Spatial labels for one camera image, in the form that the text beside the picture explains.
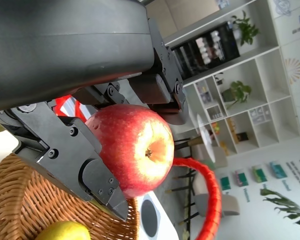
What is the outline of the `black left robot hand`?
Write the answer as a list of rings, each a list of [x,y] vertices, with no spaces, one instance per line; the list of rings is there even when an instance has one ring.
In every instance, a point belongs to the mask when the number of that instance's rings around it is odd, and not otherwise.
[[[171,49],[139,0],[0,0],[0,124],[14,153],[56,187],[126,220],[128,203],[77,117],[57,116],[72,96],[100,109],[125,104],[119,80],[173,125],[189,115]]]

